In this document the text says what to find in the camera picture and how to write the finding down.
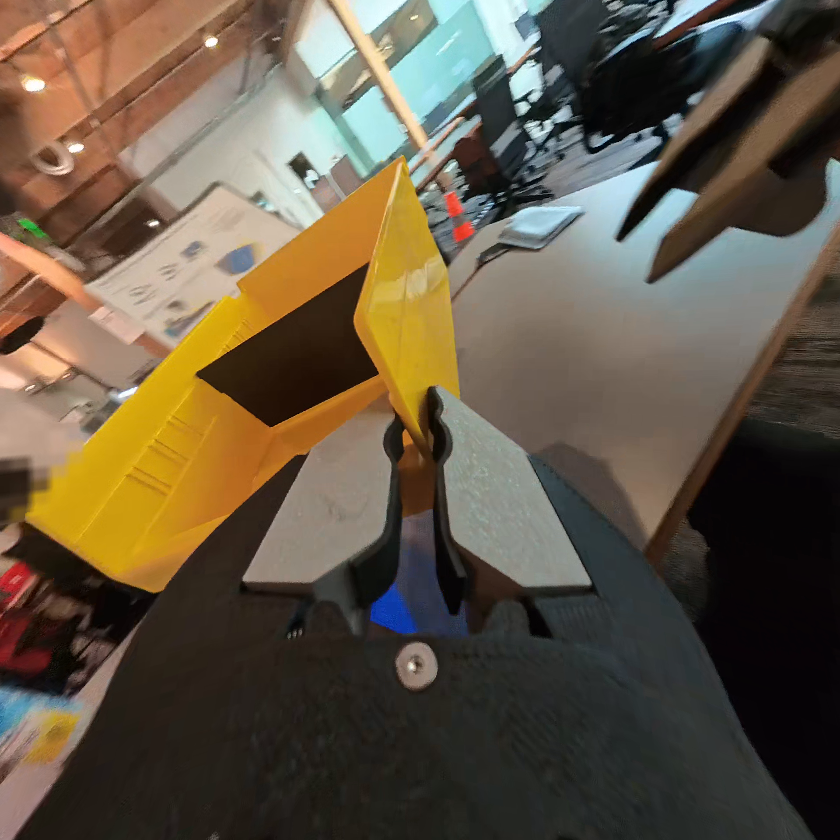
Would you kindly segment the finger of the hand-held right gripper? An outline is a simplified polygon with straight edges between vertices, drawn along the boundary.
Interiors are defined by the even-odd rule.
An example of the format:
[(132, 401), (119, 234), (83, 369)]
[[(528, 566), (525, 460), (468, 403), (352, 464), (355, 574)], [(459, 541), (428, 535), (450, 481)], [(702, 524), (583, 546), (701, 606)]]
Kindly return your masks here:
[(754, 37), (725, 69), (665, 145), (656, 167), (616, 232), (624, 239), (674, 188), (700, 195), (721, 175), (751, 121), (786, 80), (784, 56), (767, 36)]
[(838, 74), (838, 59), (820, 59), (773, 95), (662, 239), (648, 284), (726, 228), (786, 236), (819, 213), (826, 164), (838, 159)]

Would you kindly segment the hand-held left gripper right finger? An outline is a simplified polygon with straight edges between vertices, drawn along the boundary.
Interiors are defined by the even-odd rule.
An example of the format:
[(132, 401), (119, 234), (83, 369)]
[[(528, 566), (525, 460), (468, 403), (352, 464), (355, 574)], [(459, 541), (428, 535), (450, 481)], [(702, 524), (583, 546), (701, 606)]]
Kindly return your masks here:
[(592, 578), (522, 447), (442, 386), (427, 393), (436, 574), (451, 615), (582, 594)]

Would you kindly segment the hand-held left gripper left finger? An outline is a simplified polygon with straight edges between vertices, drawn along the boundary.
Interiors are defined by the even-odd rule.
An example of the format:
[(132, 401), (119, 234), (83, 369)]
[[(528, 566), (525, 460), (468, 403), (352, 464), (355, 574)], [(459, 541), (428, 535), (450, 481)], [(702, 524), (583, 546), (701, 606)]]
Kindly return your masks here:
[(354, 634), (398, 571), (403, 505), (397, 415), (355, 415), (316, 444), (247, 568), (247, 592), (335, 604)]

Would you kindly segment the yellow plastic bin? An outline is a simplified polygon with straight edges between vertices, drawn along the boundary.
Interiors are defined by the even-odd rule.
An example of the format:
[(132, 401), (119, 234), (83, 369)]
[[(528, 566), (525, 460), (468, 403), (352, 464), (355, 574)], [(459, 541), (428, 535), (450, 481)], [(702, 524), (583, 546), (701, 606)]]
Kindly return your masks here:
[(160, 592), (294, 457), (387, 394), (426, 455), (426, 394), (459, 395), (448, 269), (405, 159), (238, 282), (84, 444), (25, 523)]

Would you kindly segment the black office chair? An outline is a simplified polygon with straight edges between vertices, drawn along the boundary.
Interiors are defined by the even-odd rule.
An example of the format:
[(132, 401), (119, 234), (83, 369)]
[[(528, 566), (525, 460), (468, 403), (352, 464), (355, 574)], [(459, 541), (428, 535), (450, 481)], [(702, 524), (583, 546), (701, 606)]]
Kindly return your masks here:
[(588, 154), (649, 127), (666, 138), (665, 121), (687, 113), (686, 96), (655, 85), (664, 61), (653, 36), (673, 11), (672, 2), (619, 2), (598, 25), (574, 106)]
[(480, 117), (476, 159), (461, 169), (473, 193), (503, 196), (506, 205), (552, 201), (545, 174), (530, 163), (531, 138), (511, 94), (502, 57), (489, 59), (472, 78)]

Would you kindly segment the blue sheet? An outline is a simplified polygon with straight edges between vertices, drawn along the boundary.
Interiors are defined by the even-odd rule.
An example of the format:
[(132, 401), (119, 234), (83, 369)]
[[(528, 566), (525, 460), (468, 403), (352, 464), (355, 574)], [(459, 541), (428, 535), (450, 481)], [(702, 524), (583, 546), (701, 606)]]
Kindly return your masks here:
[(371, 606), (370, 618), (373, 624), (402, 635), (468, 635), (465, 609), (450, 613), (438, 582), (432, 511), (402, 520), (396, 578)]

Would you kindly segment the white cloth on table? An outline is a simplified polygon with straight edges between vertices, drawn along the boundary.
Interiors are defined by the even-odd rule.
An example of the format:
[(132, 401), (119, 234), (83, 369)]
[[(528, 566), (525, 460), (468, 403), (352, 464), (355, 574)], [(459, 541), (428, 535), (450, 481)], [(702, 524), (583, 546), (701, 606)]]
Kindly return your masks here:
[(540, 250), (585, 215), (581, 206), (529, 206), (509, 217), (500, 231), (501, 246)]

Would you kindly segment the orange traffic cone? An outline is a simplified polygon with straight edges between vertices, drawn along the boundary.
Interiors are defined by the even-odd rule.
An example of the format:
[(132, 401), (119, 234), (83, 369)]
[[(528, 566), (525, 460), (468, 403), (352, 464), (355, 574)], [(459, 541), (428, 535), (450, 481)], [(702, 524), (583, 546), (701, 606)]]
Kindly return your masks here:
[(475, 228), (455, 190), (444, 195), (448, 218), (453, 225), (453, 239), (459, 248), (475, 234)]

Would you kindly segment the white poster board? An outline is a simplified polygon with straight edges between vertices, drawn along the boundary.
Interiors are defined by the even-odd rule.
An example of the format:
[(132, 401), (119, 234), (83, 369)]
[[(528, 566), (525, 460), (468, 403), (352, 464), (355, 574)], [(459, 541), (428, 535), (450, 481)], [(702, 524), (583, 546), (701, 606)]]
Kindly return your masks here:
[(89, 293), (156, 342), (175, 347), (238, 282), (301, 231), (216, 182), (135, 253), (88, 284)]

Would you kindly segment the red package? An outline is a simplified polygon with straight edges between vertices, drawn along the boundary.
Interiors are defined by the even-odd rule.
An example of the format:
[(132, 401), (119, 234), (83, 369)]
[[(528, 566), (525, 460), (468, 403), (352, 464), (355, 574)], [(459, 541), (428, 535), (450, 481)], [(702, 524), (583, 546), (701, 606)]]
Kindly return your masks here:
[(39, 583), (39, 576), (20, 561), (2, 560), (1, 662), (10, 668), (32, 622), (26, 604)]

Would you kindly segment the white round ceiling device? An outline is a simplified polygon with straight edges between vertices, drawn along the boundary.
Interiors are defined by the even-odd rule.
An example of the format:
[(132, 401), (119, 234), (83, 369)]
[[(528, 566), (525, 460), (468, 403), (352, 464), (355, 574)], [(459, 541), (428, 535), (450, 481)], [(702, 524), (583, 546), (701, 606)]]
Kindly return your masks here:
[(60, 140), (49, 141), (28, 160), (37, 172), (51, 177), (69, 175), (76, 168), (74, 154)]

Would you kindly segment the wooden post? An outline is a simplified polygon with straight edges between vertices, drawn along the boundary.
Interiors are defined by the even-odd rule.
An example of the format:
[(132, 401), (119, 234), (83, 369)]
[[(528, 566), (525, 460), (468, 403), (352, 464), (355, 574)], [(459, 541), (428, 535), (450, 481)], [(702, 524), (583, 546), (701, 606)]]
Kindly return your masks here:
[(381, 90), (386, 104), (406, 129), (409, 140), (418, 151), (423, 151), (428, 142), (427, 134), (394, 81), (378, 46), (372, 37), (364, 32), (349, 2), (327, 1), (326, 4), (331, 8), (353, 46), (361, 55), (376, 85)]

